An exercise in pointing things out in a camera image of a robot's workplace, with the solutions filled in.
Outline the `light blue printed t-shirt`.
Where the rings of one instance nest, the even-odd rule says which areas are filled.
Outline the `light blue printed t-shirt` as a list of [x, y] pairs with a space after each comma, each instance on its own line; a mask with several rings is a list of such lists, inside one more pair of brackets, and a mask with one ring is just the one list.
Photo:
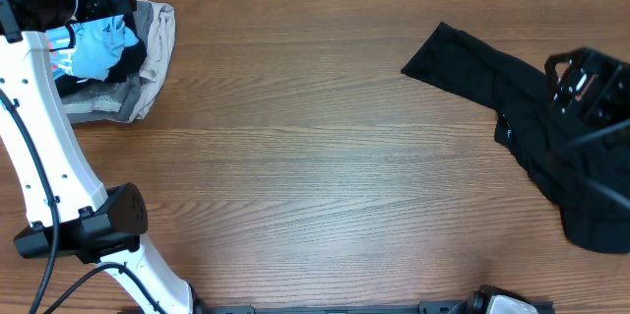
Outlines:
[[104, 81], [125, 48], [139, 42], [119, 15], [85, 23], [73, 23], [45, 32], [52, 75]]

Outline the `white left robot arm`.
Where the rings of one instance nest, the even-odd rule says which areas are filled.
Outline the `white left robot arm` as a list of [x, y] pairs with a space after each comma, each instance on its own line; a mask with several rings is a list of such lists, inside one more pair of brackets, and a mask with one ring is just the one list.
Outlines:
[[137, 0], [1, 0], [1, 139], [29, 222], [14, 242], [27, 259], [74, 256], [110, 274], [145, 313], [201, 313], [203, 301], [151, 242], [139, 189], [106, 188], [94, 174], [53, 80], [48, 30], [136, 7]]

